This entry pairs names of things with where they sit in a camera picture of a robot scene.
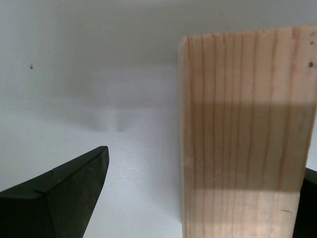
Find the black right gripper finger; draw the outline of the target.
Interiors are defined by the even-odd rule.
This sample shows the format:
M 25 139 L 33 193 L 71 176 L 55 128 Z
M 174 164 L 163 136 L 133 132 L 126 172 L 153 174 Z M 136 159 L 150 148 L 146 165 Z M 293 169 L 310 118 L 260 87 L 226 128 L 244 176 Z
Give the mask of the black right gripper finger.
M 317 238 L 317 172 L 306 168 L 293 232 L 294 238 Z
M 0 193 L 2 238 L 81 238 L 105 183 L 107 146 Z

